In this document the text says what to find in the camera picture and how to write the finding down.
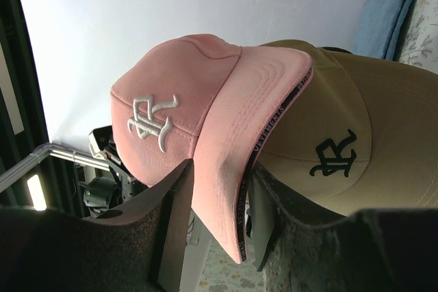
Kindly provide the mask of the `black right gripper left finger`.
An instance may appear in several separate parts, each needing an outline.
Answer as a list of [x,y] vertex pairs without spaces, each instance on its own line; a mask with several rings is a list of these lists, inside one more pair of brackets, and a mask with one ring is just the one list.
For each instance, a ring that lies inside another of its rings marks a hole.
[[1,210],[2,291],[178,291],[194,186],[181,162],[97,218]]

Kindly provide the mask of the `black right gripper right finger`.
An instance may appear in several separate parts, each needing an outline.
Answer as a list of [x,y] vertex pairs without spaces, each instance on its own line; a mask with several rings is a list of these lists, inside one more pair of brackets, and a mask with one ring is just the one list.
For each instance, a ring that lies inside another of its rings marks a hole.
[[248,177],[255,266],[266,291],[436,291],[437,211],[366,209],[343,216],[262,165]]

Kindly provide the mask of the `beige corduroy cap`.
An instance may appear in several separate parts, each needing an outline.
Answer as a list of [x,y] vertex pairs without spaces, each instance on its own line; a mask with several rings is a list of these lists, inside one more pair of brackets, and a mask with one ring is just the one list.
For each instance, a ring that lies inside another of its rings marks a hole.
[[313,78],[258,158],[275,178],[342,215],[437,206],[437,75],[300,40]]

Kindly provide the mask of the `pink cap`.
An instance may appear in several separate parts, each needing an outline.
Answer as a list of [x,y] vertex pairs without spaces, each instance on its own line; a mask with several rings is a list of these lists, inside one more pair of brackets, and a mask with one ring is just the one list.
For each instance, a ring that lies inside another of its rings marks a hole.
[[148,186],[192,159],[192,208],[241,263],[246,177],[312,75],[311,57],[296,49],[239,47],[211,34],[169,40],[111,88],[118,155]]

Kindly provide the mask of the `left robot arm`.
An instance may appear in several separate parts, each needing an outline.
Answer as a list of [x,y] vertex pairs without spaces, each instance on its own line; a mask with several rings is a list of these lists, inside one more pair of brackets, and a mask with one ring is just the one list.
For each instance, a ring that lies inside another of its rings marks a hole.
[[130,201],[147,187],[134,178],[122,163],[111,125],[93,129],[89,141],[93,158],[105,162],[111,174],[110,177],[97,176],[84,185],[83,203],[90,216],[96,218]]

